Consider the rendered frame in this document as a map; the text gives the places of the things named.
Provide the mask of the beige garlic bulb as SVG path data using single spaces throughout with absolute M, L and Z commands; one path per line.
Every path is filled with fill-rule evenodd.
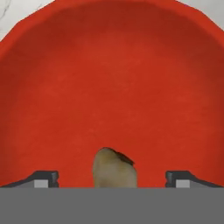
M 101 148 L 94 156 L 93 180 L 97 188 L 137 188 L 135 162 L 111 148 Z

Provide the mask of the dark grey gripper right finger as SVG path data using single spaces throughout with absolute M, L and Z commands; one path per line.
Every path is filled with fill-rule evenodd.
M 221 188 L 221 185 L 197 178 L 189 171 L 167 171 L 165 186 L 171 188 Z

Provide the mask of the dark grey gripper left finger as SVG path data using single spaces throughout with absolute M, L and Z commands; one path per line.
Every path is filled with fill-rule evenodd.
M 35 171 L 30 176 L 19 181 L 2 185 L 2 188 L 56 188 L 59 187 L 57 171 Z

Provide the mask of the red mixing bowl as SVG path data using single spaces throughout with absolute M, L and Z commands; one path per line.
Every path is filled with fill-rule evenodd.
M 176 0 L 55 0 L 0 41 L 0 185 L 89 187 L 102 147 L 142 187 L 224 185 L 224 31 Z

